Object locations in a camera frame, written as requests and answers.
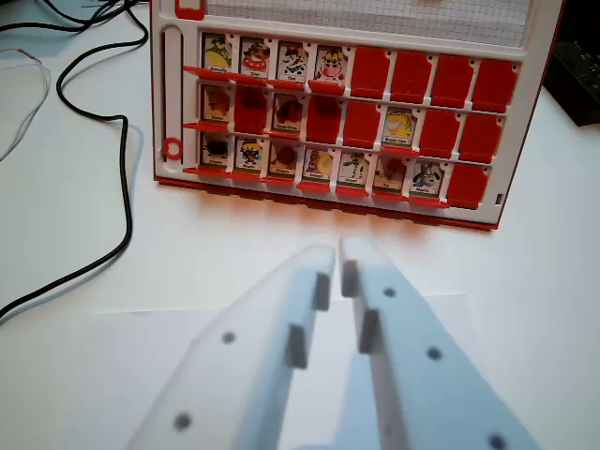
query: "screw hole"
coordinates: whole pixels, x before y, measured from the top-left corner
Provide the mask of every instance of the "screw hole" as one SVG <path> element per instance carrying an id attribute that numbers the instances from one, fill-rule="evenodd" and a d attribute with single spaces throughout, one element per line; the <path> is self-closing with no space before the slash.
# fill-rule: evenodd
<path id="1" fill-rule="evenodd" d="M 492 434 L 489 437 L 489 446 L 495 450 L 503 450 L 506 448 L 506 441 L 500 434 Z"/>
<path id="2" fill-rule="evenodd" d="M 429 347 L 427 349 L 427 356 L 434 361 L 439 361 L 442 359 L 442 352 L 437 347 Z"/>
<path id="3" fill-rule="evenodd" d="M 228 331 L 227 333 L 223 333 L 223 343 L 231 344 L 235 341 L 235 333 L 233 331 Z"/>
<path id="4" fill-rule="evenodd" d="M 191 417 L 187 412 L 180 412 L 175 416 L 172 425 L 177 431 L 185 431 L 191 425 Z"/>

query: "black cable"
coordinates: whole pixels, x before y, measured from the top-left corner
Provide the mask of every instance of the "black cable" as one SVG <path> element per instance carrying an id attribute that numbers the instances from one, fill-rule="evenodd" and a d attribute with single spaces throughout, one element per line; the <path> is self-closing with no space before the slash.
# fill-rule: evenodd
<path id="1" fill-rule="evenodd" d="M 129 204 L 128 181 L 127 181 L 127 173 L 126 173 L 126 169 L 125 169 L 125 153 L 126 153 L 126 146 L 127 146 L 128 124 L 129 124 L 128 118 L 123 114 L 100 115 L 100 114 L 95 114 L 93 112 L 89 112 L 89 111 L 83 110 L 81 108 L 78 108 L 77 106 L 75 106 L 73 103 L 71 103 L 65 97 L 65 95 L 63 93 L 63 83 L 65 81 L 66 76 L 71 72 L 71 70 L 73 70 L 78 64 L 81 63 L 81 61 L 83 61 L 85 58 L 87 58 L 88 56 L 90 56 L 92 54 L 103 52 L 103 51 L 109 50 L 109 49 L 117 49 L 117 48 L 121 48 L 121 47 L 140 47 L 146 43 L 146 41 L 148 40 L 148 30 L 146 29 L 145 26 L 143 26 L 143 24 L 138 20 L 138 18 L 135 16 L 135 14 L 133 14 L 131 12 L 131 9 L 130 9 L 136 3 L 138 3 L 138 1 L 139 0 L 125 0 L 125 3 L 122 7 L 115 9 L 114 11 L 109 12 L 106 15 L 102 15 L 101 13 L 103 10 L 105 10 L 106 8 L 111 8 L 117 2 L 117 0 L 110 0 L 105 5 L 100 7 L 94 13 L 94 15 L 86 23 L 84 23 L 81 27 L 70 27 L 69 30 L 61 30 L 61 31 L 77 30 L 77 32 L 81 32 L 81 31 L 84 31 L 85 29 L 89 28 L 90 26 L 92 26 L 92 24 L 94 24 L 94 23 L 104 22 L 105 20 L 107 20 L 106 18 L 109 15 L 110 15 L 110 18 L 115 17 L 117 15 L 117 14 L 115 14 L 117 11 L 119 11 L 119 12 L 126 11 L 127 14 L 129 15 L 129 17 L 143 31 L 143 36 L 140 37 L 139 39 L 131 40 L 128 42 L 114 42 L 112 44 L 101 45 L 92 50 L 88 50 L 85 53 L 82 53 L 80 56 L 75 58 L 75 60 L 71 64 L 69 64 L 65 70 L 63 70 L 63 72 L 58 77 L 58 80 L 56 81 L 56 93 L 58 94 L 60 99 L 75 113 L 82 115 L 84 117 L 88 117 L 90 119 L 97 120 L 99 122 L 113 122 L 115 120 L 120 120 L 123 122 L 123 127 L 121 128 L 121 142 L 119 144 L 119 175 L 120 175 L 120 180 L 121 180 L 121 193 L 123 195 L 123 205 L 125 208 L 125 218 L 126 218 L 125 236 L 113 250 L 111 250 L 109 253 L 102 256 L 101 258 L 98 258 L 94 262 L 87 264 L 85 267 L 82 267 L 81 269 L 76 270 L 75 272 L 72 272 L 71 274 L 61 277 L 61 278 L 47 284 L 46 286 L 43 286 L 33 292 L 30 292 L 29 294 L 24 295 L 23 297 L 18 298 L 17 300 L 14 300 L 14 301 L 10 302 L 8 305 L 2 307 L 2 309 L 0 309 L 0 320 L 14 308 L 17 308 L 20 305 L 22 305 L 30 300 L 33 300 L 36 297 L 39 297 L 40 295 L 47 293 L 48 291 L 51 291 L 54 288 L 57 288 L 65 283 L 68 283 L 69 281 L 72 281 L 73 279 L 78 278 L 81 275 L 84 275 L 87 272 L 90 272 L 91 270 L 94 270 L 95 268 L 101 266 L 102 264 L 110 261 L 112 258 L 119 255 L 122 251 L 124 251 L 127 248 L 127 246 L 129 245 L 129 242 L 131 241 L 131 235 L 133 233 L 133 219 L 131 216 L 131 205 Z M 46 23 L 39 24 L 39 23 L 26 22 L 26 23 L 15 23 L 12 25 L 1 26 L 0 32 L 6 31 L 9 29 L 25 28 L 25 27 L 60 29 L 60 28 L 50 27 Z"/>

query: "cartoon duck picture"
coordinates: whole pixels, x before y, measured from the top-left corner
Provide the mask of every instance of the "cartoon duck picture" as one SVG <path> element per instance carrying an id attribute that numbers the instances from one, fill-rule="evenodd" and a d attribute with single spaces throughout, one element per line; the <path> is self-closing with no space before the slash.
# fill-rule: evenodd
<path id="1" fill-rule="evenodd" d="M 405 112 L 392 112 L 387 116 L 386 127 L 390 136 L 409 139 L 413 132 L 412 116 Z"/>
<path id="2" fill-rule="evenodd" d="M 340 48 L 331 47 L 322 53 L 319 71 L 315 80 L 342 81 L 344 80 L 342 61 L 346 59 Z"/>
<path id="3" fill-rule="evenodd" d="M 252 45 L 244 52 L 242 64 L 251 70 L 265 71 L 266 60 L 269 59 L 270 49 L 258 42 Z"/>
<path id="4" fill-rule="evenodd" d="M 440 181 L 440 174 L 433 170 L 433 164 L 420 164 L 420 166 L 420 172 L 412 180 L 415 188 L 431 188 L 437 181 Z"/>
<path id="5" fill-rule="evenodd" d="M 355 152 L 350 155 L 350 158 L 350 161 L 346 161 L 342 165 L 345 167 L 352 166 L 351 178 L 356 178 L 357 174 L 362 177 L 363 171 L 365 170 L 365 155 Z"/>
<path id="6" fill-rule="evenodd" d="M 225 37 L 222 35 L 214 37 L 211 41 L 212 47 L 206 49 L 205 57 L 209 66 L 230 68 L 232 66 L 232 55 L 227 49 Z"/>
<path id="7" fill-rule="evenodd" d="M 206 104 L 213 115 L 225 116 L 229 112 L 229 96 L 222 88 L 206 89 Z"/>
<path id="8" fill-rule="evenodd" d="M 308 161 L 308 173 L 322 173 L 328 175 L 331 173 L 334 159 L 327 152 L 319 152 L 313 150 L 310 152 L 310 160 Z"/>
<path id="9" fill-rule="evenodd" d="M 281 63 L 285 67 L 283 73 L 302 76 L 307 69 L 307 52 L 301 44 L 287 44 Z"/>
<path id="10" fill-rule="evenodd" d="M 261 146 L 256 139 L 247 139 L 242 144 L 240 153 L 246 164 L 256 165 L 261 159 Z"/>

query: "wire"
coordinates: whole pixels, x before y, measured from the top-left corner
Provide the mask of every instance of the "wire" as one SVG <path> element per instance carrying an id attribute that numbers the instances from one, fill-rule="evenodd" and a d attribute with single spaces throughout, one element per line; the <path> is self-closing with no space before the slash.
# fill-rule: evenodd
<path id="1" fill-rule="evenodd" d="M 80 56 L 75 58 L 75 60 L 71 64 L 69 64 L 65 70 L 63 70 L 63 72 L 58 77 L 58 80 L 56 81 L 56 93 L 58 94 L 60 99 L 75 113 L 77 113 L 79 115 L 83 115 L 84 117 L 88 117 L 90 119 L 97 120 L 99 122 L 113 122 L 113 121 L 120 120 L 123 124 L 122 128 L 121 128 L 121 141 L 119 144 L 119 176 L 120 176 L 120 181 L 121 181 L 121 193 L 123 195 L 123 206 L 125 209 L 125 218 L 126 218 L 125 235 L 124 235 L 123 239 L 121 240 L 121 242 L 113 250 L 111 250 L 110 252 L 108 252 L 107 254 L 102 256 L 101 258 L 98 258 L 94 262 L 87 264 L 85 267 L 82 267 L 81 269 L 78 269 L 75 272 L 72 272 L 64 277 L 61 277 L 61 278 L 41 287 L 33 292 L 30 292 L 27 295 L 24 295 L 23 297 L 20 297 L 16 300 L 10 302 L 8 305 L 4 306 L 2 309 L 0 309 L 0 319 L 2 319 L 11 310 L 19 307 L 20 305 L 22 305 L 26 302 L 29 302 L 30 300 L 33 300 L 36 297 L 39 297 L 40 295 L 47 293 L 48 291 L 51 291 L 54 288 L 57 288 L 65 283 L 68 283 L 68 282 L 72 281 L 73 279 L 76 279 L 76 278 L 80 277 L 81 275 L 84 275 L 87 272 L 90 272 L 91 270 L 94 270 L 95 268 L 101 266 L 102 264 L 110 261 L 112 258 L 114 258 L 115 256 L 118 256 L 121 252 L 123 252 L 128 247 L 129 242 L 131 241 L 131 235 L 133 234 L 133 220 L 131 217 L 131 205 L 129 203 L 128 181 L 127 181 L 127 173 L 126 173 L 126 169 L 125 169 L 125 153 L 126 153 L 126 147 L 127 147 L 128 124 L 129 124 L 128 118 L 123 114 L 100 115 L 100 114 L 96 114 L 94 112 L 89 112 L 89 111 L 83 110 L 81 108 L 78 108 L 77 106 L 75 106 L 73 103 L 71 103 L 65 97 L 65 95 L 63 93 L 63 85 L 65 82 L 66 76 L 77 65 L 79 65 L 81 63 L 81 61 L 83 61 L 88 56 L 91 56 L 92 54 L 103 52 L 103 51 L 109 50 L 109 49 L 117 49 L 117 48 L 121 48 L 121 47 L 141 47 L 143 44 L 146 43 L 146 41 L 148 40 L 148 30 L 138 20 L 138 18 L 135 16 L 135 14 L 133 14 L 131 12 L 131 7 L 136 5 L 138 3 L 138 1 L 139 0 L 125 0 L 125 3 L 120 8 L 115 9 L 112 12 L 107 12 L 105 15 L 101 15 L 101 12 L 103 10 L 105 10 L 107 8 L 112 8 L 114 6 L 114 4 L 117 2 L 117 0 L 109 0 L 109 2 L 107 2 L 105 5 L 100 7 L 94 13 L 94 15 L 92 15 L 92 17 L 89 19 L 88 22 L 86 22 L 85 24 L 82 24 L 81 27 L 62 27 L 62 28 L 69 28 L 69 29 L 61 30 L 61 31 L 74 31 L 74 29 L 76 29 L 77 32 L 81 32 L 81 31 L 84 31 L 85 29 L 89 28 L 90 26 L 92 26 L 92 24 L 94 24 L 94 23 L 105 22 L 106 20 L 108 20 L 107 19 L 108 17 L 110 17 L 110 19 L 113 17 L 116 17 L 117 11 L 119 11 L 119 13 L 122 11 L 125 11 L 127 13 L 127 15 L 131 18 L 131 20 L 135 22 L 135 24 L 138 26 L 138 28 L 140 28 L 142 30 L 143 36 L 140 37 L 139 39 L 131 40 L 128 42 L 114 42 L 111 44 L 101 45 L 92 50 L 88 50 L 87 52 L 82 53 Z M 0 27 L 0 32 L 6 31 L 8 29 L 27 28 L 27 27 L 60 29 L 60 28 L 50 27 L 46 23 L 31 24 L 30 22 L 26 22 L 26 23 L 15 23 L 12 25 L 2 26 L 2 27 Z"/>
<path id="2" fill-rule="evenodd" d="M 0 162 L 2 162 L 8 155 L 10 155 L 10 152 L 12 152 L 17 147 L 17 145 L 19 145 L 19 143 L 21 142 L 21 139 L 27 132 L 27 129 L 29 129 L 31 122 L 34 120 L 34 117 L 38 113 L 39 108 L 41 108 L 41 105 L 43 105 L 44 101 L 46 101 L 46 98 L 48 97 L 48 93 L 50 92 L 50 84 L 52 81 L 50 71 L 46 67 L 44 67 L 44 65 L 41 64 L 41 61 L 39 61 L 35 56 L 29 54 L 27 51 L 25 51 L 24 49 L 21 49 L 21 48 L 3 49 L 3 50 L 0 50 L 0 53 L 10 52 L 10 51 L 22 53 L 25 56 L 27 56 L 29 59 L 31 59 L 34 63 L 36 63 L 36 66 L 39 69 L 39 73 L 41 73 L 41 78 L 44 81 L 44 94 L 42 95 L 41 100 L 34 107 L 34 109 L 31 110 L 29 112 L 29 114 L 27 114 L 25 116 L 25 118 L 22 120 L 21 124 L 17 128 L 15 137 L 13 138 L 12 142 L 8 145 L 7 150 L 2 155 L 0 155 Z"/>

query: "white paper sheet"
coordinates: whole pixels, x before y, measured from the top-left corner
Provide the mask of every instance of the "white paper sheet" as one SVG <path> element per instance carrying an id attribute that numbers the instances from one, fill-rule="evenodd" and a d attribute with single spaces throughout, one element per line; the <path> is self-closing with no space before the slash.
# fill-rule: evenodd
<path id="1" fill-rule="evenodd" d="M 484 372 L 466 294 L 427 301 Z M 79 382 L 63 448 L 125 449 L 189 342 L 220 308 L 94 314 L 82 336 Z M 356 351 L 352 302 L 318 313 L 308 370 L 296 370 L 281 450 L 376 449 L 377 419 L 368 358 Z"/>

